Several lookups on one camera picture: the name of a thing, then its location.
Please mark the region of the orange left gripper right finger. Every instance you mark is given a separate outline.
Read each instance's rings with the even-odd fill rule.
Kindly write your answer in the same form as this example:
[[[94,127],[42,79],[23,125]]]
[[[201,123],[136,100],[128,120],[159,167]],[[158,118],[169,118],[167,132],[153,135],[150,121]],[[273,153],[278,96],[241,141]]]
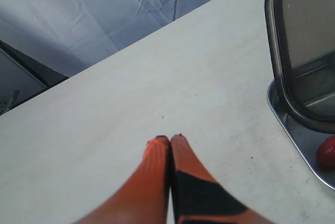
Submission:
[[[227,192],[182,134],[171,138],[175,223],[272,223]]]

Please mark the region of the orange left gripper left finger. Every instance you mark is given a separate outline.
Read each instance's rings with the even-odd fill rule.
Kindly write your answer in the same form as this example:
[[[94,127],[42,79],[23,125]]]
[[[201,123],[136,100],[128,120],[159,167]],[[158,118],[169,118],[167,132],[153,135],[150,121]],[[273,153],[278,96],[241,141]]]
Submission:
[[[77,223],[166,223],[169,152],[166,136],[148,141],[141,163],[127,181]]]

